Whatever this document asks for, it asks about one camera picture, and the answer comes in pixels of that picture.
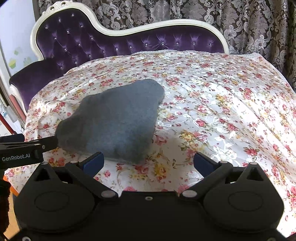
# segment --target white wall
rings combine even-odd
[[[37,61],[30,48],[35,24],[32,0],[7,0],[0,7],[0,45],[9,75]],[[8,84],[7,76],[2,80]]]

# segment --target floral bedspread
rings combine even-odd
[[[182,192],[202,178],[192,162],[197,151],[234,166],[255,161],[284,201],[278,230],[285,236],[295,232],[296,95],[259,54],[168,51],[90,61],[50,82],[32,99],[26,140],[54,135],[85,96],[145,78],[165,89],[146,164],[106,160],[95,179],[119,194]],[[44,154],[52,166],[84,158],[58,148]],[[35,168],[12,168],[6,176],[20,191]]]

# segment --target red pole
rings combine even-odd
[[[12,135],[17,134],[17,133],[11,128],[11,126],[7,123],[7,121],[4,119],[4,117],[2,116],[1,113],[0,113],[0,121],[3,123],[3,125],[7,128],[7,130],[8,130]]]

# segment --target bed frame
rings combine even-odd
[[[125,30],[109,30],[86,5],[58,1],[35,23],[30,45],[38,58],[10,78],[10,90],[23,111],[50,81],[89,60],[163,49],[229,53],[215,27],[193,19],[175,19]]]

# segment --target damask curtain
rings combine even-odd
[[[38,0],[40,13],[56,0]],[[296,82],[296,9],[287,0],[77,0],[108,29],[169,19],[205,21],[223,33],[230,53],[259,53],[293,86]]]

